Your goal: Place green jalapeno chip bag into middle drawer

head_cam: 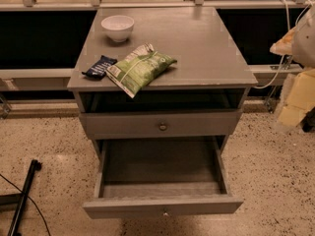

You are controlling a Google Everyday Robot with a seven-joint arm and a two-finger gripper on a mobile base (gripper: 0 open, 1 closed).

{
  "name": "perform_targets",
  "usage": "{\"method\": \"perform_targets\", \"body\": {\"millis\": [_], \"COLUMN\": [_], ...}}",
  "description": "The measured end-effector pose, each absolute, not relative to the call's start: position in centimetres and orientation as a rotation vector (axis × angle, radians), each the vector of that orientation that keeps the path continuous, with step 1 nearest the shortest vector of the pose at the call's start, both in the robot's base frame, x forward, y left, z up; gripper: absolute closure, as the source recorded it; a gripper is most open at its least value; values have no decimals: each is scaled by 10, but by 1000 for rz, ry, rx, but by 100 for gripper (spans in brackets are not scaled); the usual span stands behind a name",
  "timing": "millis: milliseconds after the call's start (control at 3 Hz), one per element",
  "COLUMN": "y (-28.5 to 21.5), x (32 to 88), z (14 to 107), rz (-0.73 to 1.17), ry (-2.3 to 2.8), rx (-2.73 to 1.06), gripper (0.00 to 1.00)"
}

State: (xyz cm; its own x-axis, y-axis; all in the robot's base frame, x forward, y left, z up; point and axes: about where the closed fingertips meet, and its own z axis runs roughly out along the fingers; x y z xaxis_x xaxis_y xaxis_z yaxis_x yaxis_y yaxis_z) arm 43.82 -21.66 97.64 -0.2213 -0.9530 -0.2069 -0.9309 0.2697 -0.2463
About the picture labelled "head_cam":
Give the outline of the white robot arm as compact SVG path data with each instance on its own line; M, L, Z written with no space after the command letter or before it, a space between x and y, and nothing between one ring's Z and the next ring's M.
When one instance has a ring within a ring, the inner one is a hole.
M278 110L278 122L297 126L315 107L315 7L304 16L270 51L277 55L291 55L292 60L304 67L298 75L288 76L283 84L283 106Z

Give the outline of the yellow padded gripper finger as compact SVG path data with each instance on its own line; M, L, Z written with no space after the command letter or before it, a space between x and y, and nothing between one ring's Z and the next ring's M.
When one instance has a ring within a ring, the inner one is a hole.
M270 51L277 55L291 55L295 29L290 29L280 40L274 43Z
M275 116L281 128L297 127L315 107L315 69L288 74L283 83Z

